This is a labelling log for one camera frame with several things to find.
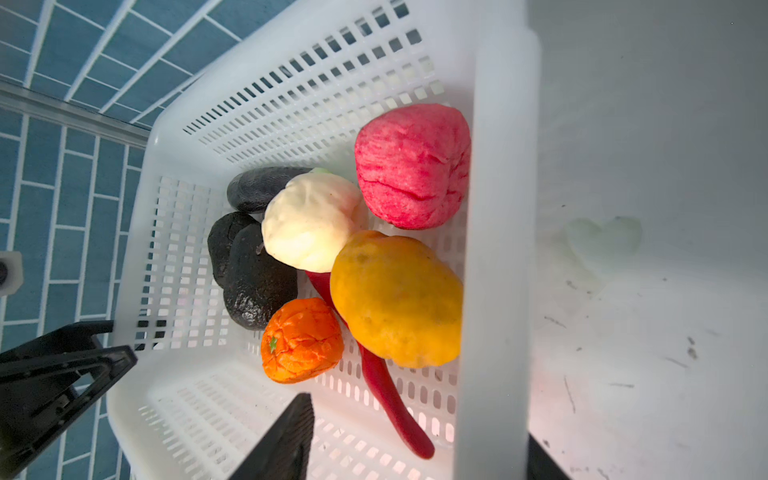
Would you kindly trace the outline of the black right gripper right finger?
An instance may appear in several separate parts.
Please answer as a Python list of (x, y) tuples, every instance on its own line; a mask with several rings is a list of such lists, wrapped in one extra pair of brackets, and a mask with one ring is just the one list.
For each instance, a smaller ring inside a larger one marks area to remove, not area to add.
[(532, 435), (528, 438), (526, 479), (570, 480)]

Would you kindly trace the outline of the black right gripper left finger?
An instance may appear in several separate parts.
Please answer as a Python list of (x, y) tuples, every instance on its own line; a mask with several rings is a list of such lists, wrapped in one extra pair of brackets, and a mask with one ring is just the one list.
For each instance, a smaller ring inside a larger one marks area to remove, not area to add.
[(298, 394), (230, 480), (304, 480), (307, 477), (315, 415), (309, 393)]

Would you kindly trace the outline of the cream white bun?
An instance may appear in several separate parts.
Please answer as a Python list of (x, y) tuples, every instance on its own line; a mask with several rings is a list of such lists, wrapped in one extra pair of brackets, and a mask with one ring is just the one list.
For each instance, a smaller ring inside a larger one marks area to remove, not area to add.
[(269, 203), (262, 222), (266, 251), (276, 260), (328, 273), (349, 238), (367, 228), (367, 207), (347, 179), (312, 170), (291, 179)]

